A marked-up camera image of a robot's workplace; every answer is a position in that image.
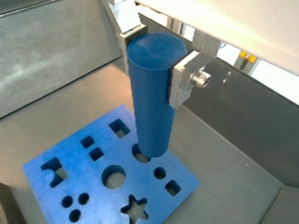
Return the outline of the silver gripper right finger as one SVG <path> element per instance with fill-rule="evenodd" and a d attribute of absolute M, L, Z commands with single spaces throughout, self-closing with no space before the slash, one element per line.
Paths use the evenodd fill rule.
<path fill-rule="evenodd" d="M 191 96 L 193 88 L 206 88 L 211 75 L 205 67 L 218 56 L 222 41 L 197 30 L 193 37 L 193 49 L 173 67 L 170 86 L 170 106 L 178 109 Z"/>

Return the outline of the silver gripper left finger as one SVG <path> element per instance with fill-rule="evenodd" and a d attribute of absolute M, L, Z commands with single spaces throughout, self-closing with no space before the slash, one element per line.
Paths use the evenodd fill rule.
<path fill-rule="evenodd" d="M 117 23 L 117 39 L 125 59 L 125 69 L 129 73 L 129 43 L 147 32 L 137 10 L 135 0 L 107 0 L 113 12 L 113 21 Z"/>

